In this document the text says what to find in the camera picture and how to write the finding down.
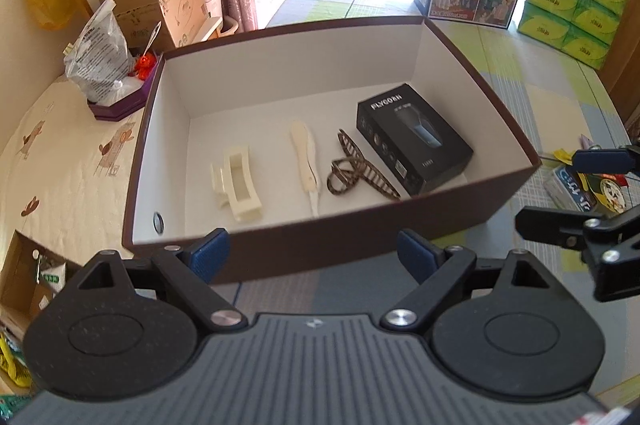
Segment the green yellow card package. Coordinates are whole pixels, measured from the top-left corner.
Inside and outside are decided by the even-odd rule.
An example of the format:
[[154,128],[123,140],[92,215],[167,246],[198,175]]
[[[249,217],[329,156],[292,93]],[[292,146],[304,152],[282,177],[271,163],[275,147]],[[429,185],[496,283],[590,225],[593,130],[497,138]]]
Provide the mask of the green yellow card package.
[[591,195],[596,205],[611,215],[623,214],[628,206],[623,187],[615,174],[578,174],[582,187]]

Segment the blue toothpick box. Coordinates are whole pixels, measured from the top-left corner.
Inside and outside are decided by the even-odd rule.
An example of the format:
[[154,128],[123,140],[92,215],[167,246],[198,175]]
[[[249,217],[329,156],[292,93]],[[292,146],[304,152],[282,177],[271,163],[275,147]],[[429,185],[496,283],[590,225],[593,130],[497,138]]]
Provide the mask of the blue toothpick box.
[[596,203],[584,190],[570,167],[561,165],[551,171],[544,182],[544,189],[557,208],[581,213],[596,209]]

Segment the leopard print hair clip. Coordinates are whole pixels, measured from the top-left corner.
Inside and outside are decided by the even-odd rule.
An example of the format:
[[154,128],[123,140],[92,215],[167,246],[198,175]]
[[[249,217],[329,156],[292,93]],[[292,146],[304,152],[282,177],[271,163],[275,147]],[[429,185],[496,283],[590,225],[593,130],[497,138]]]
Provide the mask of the leopard print hair clip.
[[326,177],[326,187],[332,195],[344,195],[359,182],[367,183],[387,200],[400,200],[399,191],[384,174],[366,159],[356,142],[343,129],[338,130],[337,140],[344,156],[333,159]]

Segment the white feather hair clip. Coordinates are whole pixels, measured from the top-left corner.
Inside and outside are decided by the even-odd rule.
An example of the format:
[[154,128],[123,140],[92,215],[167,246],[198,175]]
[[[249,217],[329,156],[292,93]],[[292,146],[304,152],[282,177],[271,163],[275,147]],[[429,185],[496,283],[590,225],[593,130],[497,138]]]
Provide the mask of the white feather hair clip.
[[308,126],[300,120],[294,120],[290,128],[294,144],[300,183],[309,196],[311,214],[319,217],[320,181],[317,170],[316,144]]

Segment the yellow snack packet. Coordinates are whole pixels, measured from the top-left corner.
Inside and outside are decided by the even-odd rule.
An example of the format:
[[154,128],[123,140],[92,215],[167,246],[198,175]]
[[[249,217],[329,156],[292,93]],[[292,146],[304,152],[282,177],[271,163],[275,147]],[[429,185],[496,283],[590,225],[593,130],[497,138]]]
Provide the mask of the yellow snack packet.
[[553,152],[553,157],[566,166],[572,166],[574,164],[575,151],[567,152],[564,148],[558,148]]

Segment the checked pastel tablecloth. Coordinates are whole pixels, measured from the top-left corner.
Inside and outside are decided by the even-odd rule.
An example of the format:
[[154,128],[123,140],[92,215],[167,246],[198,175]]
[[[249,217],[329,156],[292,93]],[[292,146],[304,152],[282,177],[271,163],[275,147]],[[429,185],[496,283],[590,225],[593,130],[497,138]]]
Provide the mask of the checked pastel tablecloth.
[[[460,244],[480,257],[509,249],[533,252],[589,309],[606,338],[603,365],[593,384],[610,405],[626,405],[639,394],[639,301],[594,301],[592,282],[579,256],[559,247],[526,242],[513,228],[526,205],[549,206],[544,182],[558,165],[553,153],[573,151],[587,137],[605,148],[627,143],[625,129],[596,73],[559,51],[521,36],[515,28],[493,29],[439,23],[498,94],[541,158],[523,188],[487,223],[446,235],[440,246]],[[285,312],[369,311],[379,315],[411,280],[392,255],[277,278],[262,300]]]

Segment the cream claw hair clip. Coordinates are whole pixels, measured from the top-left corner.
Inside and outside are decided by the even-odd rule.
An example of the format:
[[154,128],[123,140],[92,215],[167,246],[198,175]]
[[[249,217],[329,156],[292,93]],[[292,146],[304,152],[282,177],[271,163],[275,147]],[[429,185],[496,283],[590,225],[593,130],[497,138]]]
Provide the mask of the cream claw hair clip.
[[210,166],[213,190],[220,208],[228,206],[238,223],[262,217],[262,201],[250,173],[250,148],[232,146],[219,165]]

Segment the floor cardboard box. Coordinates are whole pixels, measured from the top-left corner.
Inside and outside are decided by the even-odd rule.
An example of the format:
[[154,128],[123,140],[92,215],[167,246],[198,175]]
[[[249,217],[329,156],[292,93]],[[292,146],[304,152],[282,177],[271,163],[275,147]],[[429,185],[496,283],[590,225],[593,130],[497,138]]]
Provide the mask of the floor cardboard box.
[[70,276],[70,266],[62,256],[21,232],[13,232],[1,268],[1,324],[19,341],[54,296],[51,285],[39,278],[40,256],[44,269],[65,265],[66,277]]

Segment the cream bedspread with animals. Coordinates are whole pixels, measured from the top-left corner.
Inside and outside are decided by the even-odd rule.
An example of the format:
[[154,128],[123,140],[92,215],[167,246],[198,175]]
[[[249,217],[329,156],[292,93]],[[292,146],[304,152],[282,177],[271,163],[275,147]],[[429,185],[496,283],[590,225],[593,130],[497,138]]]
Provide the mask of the cream bedspread with animals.
[[23,116],[1,154],[1,249],[21,233],[78,265],[101,249],[122,257],[122,226],[142,114],[94,118],[58,78]]

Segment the green tissue pack stack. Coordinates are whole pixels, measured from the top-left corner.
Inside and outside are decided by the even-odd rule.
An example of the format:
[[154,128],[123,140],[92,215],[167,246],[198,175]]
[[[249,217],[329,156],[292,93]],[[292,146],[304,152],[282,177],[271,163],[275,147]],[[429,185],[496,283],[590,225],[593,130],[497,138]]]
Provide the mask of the green tissue pack stack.
[[627,0],[526,0],[518,32],[600,70]]

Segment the purple hexagonal tray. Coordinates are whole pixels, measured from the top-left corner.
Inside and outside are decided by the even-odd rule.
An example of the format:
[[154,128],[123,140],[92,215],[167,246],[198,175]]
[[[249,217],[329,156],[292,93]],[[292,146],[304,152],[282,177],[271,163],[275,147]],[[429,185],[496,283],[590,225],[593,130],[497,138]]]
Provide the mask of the purple hexagonal tray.
[[96,105],[95,103],[87,102],[90,111],[92,112],[96,120],[102,120],[102,122],[119,122],[128,117],[134,112],[145,107],[146,100],[149,98],[149,94],[152,87],[152,82],[156,72],[162,67],[163,57],[159,56],[156,59],[156,63],[150,70],[149,76],[143,81],[143,85],[137,91],[128,94],[124,99],[121,99],[110,106]]

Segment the brown white storage box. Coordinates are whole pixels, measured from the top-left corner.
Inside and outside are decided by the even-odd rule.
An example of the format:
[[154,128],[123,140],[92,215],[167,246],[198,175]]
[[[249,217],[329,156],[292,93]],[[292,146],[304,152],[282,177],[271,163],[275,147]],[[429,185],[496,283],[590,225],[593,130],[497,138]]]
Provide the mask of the brown white storage box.
[[[300,184],[290,128],[304,122],[321,177],[354,132],[357,106],[408,84],[469,143],[462,174],[398,202],[368,186],[319,195]],[[250,148],[262,217],[220,208],[210,166]],[[225,282],[349,263],[390,252],[398,231],[442,237],[495,214],[539,167],[537,151],[477,68],[433,22],[415,16],[280,26],[163,57],[146,104],[125,207],[122,245],[139,257],[228,230]]]

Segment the red small toy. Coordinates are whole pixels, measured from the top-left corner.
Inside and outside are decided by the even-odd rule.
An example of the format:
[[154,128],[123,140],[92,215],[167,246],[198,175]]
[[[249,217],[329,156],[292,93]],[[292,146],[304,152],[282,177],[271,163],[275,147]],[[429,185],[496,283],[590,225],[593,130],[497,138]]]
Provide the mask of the red small toy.
[[151,76],[156,62],[157,56],[153,52],[145,52],[134,63],[131,76],[141,81],[146,81]]

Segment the clear printed plastic bag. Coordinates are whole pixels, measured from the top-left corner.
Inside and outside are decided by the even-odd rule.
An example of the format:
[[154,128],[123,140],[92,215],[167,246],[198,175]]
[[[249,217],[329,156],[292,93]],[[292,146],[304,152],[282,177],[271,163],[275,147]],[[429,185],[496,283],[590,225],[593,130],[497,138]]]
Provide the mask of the clear printed plastic bag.
[[65,76],[90,103],[111,106],[141,87],[129,75],[134,58],[120,29],[114,0],[104,0],[73,44],[65,49]]

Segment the brown cardboard box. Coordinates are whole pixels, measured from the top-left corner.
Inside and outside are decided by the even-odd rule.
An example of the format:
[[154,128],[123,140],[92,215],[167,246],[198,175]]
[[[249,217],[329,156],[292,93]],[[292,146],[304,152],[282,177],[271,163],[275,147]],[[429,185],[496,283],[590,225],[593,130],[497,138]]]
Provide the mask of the brown cardboard box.
[[160,53],[198,44],[213,30],[205,0],[113,0],[114,15],[128,47],[146,46],[155,26],[152,48]]

